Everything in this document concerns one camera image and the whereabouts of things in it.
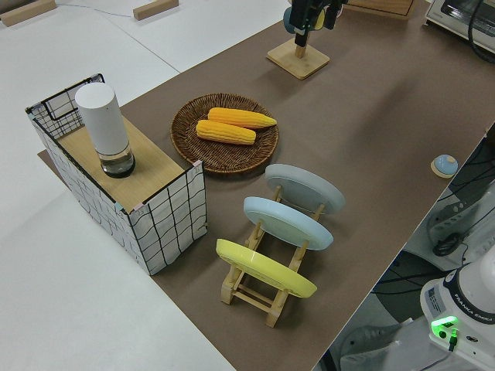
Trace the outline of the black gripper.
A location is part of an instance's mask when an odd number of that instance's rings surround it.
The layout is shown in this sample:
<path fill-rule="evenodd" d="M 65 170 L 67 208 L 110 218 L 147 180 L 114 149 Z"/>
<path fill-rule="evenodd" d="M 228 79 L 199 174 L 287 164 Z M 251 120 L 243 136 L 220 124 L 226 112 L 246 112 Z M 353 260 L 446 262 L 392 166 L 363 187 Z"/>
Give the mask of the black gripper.
<path fill-rule="evenodd" d="M 295 44 L 299 47 L 306 47 L 308 39 L 307 15 L 310 8 L 326 9 L 325 27 L 333 29 L 336 22 L 336 10 L 341 9 L 345 4 L 342 0 L 291 0 L 292 6 L 292 25 L 295 30 Z"/>

